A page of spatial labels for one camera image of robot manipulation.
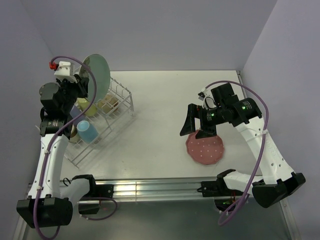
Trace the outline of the teal floral plate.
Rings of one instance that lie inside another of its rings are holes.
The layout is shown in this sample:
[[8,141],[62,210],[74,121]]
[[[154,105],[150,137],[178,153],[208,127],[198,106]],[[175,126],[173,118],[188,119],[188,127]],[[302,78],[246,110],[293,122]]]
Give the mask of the teal floral plate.
[[[91,72],[95,77],[96,95],[95,95],[94,102],[97,103],[99,100],[102,100],[105,97],[110,87],[111,73],[110,73],[109,65],[106,59],[100,54],[91,54],[87,56],[84,59],[83,63],[90,68]],[[93,96],[94,96],[94,83],[93,83],[92,76],[89,74],[87,100],[90,102]]]

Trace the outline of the yellow green mug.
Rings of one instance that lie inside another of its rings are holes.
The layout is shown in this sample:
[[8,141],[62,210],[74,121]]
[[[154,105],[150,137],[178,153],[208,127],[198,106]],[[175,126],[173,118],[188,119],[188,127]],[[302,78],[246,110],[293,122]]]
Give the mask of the yellow green mug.
[[[85,98],[78,98],[77,99],[77,104],[78,104],[78,108],[84,112],[85,109],[90,105],[90,102],[88,100],[86,100]],[[84,113],[87,117],[92,117],[97,113],[97,107],[92,104],[88,110]]]

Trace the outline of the pink polka dot plate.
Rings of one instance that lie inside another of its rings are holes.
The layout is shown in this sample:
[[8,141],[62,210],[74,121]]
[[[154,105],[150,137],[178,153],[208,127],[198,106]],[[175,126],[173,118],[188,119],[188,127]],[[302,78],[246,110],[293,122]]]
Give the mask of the pink polka dot plate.
[[224,156],[225,147],[223,140],[217,135],[196,139],[199,130],[188,135],[185,142],[187,154],[202,165],[214,165]]

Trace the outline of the lavender plastic cup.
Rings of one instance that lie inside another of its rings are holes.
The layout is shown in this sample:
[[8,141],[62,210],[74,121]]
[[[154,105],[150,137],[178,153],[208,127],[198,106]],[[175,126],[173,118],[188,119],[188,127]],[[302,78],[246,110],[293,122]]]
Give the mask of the lavender plastic cup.
[[82,113],[81,110],[79,110],[78,107],[74,104],[72,106],[71,111],[70,111],[70,115],[71,115],[72,119],[76,118],[81,113]]

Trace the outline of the white floral bowl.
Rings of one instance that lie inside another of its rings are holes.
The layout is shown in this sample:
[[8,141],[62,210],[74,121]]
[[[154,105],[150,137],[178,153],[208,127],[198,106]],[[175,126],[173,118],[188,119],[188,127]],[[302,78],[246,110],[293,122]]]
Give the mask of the white floral bowl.
[[97,107],[103,113],[108,114],[112,110],[118,109],[119,100],[112,94],[107,94],[102,100],[97,103]]

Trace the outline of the light blue mug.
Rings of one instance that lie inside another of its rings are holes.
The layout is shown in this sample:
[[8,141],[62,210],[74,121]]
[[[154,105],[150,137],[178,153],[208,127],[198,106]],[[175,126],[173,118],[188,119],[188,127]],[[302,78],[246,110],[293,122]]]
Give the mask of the light blue mug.
[[99,136],[96,128],[87,120],[80,121],[76,128],[78,135],[86,144],[91,144]]

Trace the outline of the stainless steel cup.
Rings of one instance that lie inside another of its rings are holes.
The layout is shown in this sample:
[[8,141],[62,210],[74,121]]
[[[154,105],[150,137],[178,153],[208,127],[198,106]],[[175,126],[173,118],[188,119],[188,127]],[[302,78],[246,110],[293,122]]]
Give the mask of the stainless steel cup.
[[70,143],[76,143],[79,140],[80,140],[80,136],[78,134],[78,130],[74,125],[72,125],[69,142]]

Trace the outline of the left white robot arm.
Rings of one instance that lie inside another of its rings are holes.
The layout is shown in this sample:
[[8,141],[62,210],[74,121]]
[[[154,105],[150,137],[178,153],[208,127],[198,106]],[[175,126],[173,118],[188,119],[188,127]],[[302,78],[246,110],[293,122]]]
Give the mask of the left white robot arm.
[[98,193],[91,174],[77,175],[66,189],[60,189],[63,158],[72,130],[71,110],[77,98],[87,97],[89,79],[74,74],[71,62],[49,66],[56,81],[39,89],[41,150],[36,175],[27,198],[16,205],[19,215],[33,229],[68,225],[75,204],[83,197],[91,200]]

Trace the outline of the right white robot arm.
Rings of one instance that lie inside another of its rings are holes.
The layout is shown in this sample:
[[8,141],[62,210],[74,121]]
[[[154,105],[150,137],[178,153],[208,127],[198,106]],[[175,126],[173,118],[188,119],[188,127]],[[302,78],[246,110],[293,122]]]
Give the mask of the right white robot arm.
[[213,145],[217,125],[229,123],[242,135],[256,158],[254,169],[261,175],[244,174],[228,169],[218,174],[214,181],[203,181],[197,189],[203,197],[252,195],[263,208],[268,208],[292,195],[305,182],[305,176],[295,172],[281,155],[267,125],[269,115],[262,114],[250,97],[240,100],[232,88],[232,81],[220,81],[211,89],[214,108],[190,103],[180,131],[181,136],[197,139],[197,146]]

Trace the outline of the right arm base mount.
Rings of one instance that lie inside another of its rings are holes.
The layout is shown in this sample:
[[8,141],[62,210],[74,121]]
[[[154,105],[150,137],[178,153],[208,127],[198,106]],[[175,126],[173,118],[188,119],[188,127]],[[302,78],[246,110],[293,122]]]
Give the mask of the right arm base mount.
[[242,191],[228,189],[222,177],[217,177],[216,180],[202,181],[196,191],[201,193],[204,198],[213,197],[215,207],[219,213],[224,212],[230,205],[236,202],[237,197],[243,195]]

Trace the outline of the aluminium frame rail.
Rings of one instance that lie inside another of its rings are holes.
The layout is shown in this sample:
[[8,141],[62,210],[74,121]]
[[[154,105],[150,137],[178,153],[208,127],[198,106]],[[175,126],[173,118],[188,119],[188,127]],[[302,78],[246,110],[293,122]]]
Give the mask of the aluminium frame rail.
[[213,182],[216,177],[96,179],[95,190],[113,186],[112,198],[118,203],[189,201],[204,199],[197,191],[201,182]]

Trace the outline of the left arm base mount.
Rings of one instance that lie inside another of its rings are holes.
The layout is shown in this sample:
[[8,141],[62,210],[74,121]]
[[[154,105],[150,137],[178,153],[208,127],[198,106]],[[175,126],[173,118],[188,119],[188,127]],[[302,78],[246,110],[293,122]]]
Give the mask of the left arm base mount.
[[81,198],[78,204],[78,212],[80,215],[91,216],[96,215],[101,209],[102,198],[113,198],[113,184],[98,184],[93,193],[87,193]]

